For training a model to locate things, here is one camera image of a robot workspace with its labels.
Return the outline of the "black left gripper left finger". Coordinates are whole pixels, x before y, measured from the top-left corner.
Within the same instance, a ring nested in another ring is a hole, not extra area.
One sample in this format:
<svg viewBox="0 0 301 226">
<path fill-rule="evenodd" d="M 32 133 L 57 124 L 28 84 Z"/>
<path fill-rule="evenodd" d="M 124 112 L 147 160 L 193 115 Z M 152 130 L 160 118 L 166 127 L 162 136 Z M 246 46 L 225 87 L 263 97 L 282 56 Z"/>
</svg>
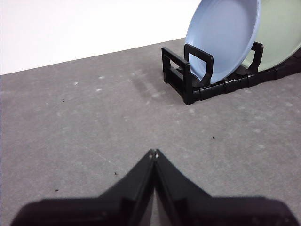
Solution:
<svg viewBox="0 0 301 226">
<path fill-rule="evenodd" d="M 13 226 L 137 226 L 154 190 L 155 150 L 149 150 L 98 197 L 44 199 L 23 206 Z"/>
</svg>

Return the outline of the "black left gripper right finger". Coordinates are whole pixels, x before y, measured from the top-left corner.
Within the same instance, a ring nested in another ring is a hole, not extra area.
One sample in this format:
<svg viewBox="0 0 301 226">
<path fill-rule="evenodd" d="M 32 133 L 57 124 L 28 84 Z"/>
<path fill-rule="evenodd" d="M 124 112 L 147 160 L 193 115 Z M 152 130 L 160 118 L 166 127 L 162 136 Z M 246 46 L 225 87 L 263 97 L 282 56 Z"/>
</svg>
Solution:
<svg viewBox="0 0 301 226">
<path fill-rule="evenodd" d="M 156 190 L 174 226 L 296 226 L 282 201 L 262 196 L 211 196 L 155 150 Z"/>
</svg>

